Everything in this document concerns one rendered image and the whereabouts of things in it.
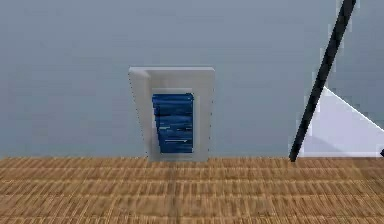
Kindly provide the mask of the white slanted panel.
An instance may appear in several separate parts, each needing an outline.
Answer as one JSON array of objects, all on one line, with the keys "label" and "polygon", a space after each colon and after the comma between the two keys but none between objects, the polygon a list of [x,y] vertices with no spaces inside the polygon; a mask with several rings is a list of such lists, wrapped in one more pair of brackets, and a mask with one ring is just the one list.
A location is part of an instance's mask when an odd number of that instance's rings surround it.
[{"label": "white slanted panel", "polygon": [[324,88],[299,157],[380,158],[384,130],[328,88]]}]

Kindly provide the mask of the black slanted pole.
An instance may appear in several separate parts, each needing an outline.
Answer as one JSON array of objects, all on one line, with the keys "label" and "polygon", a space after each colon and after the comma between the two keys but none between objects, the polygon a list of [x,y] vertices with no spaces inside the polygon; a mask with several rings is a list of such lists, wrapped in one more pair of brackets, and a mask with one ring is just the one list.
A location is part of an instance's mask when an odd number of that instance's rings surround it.
[{"label": "black slanted pole", "polygon": [[328,45],[324,52],[321,64],[316,75],[316,79],[313,83],[310,96],[305,106],[303,116],[301,118],[289,153],[289,159],[291,162],[295,162],[299,155],[301,146],[304,142],[310,122],[313,118],[316,106],[320,100],[321,93],[325,87],[325,83],[327,81],[328,75],[337,55],[338,49],[343,40],[343,36],[347,29],[349,20],[352,16],[356,2],[357,0],[342,0],[337,19],[333,26],[331,36],[329,37]]}]

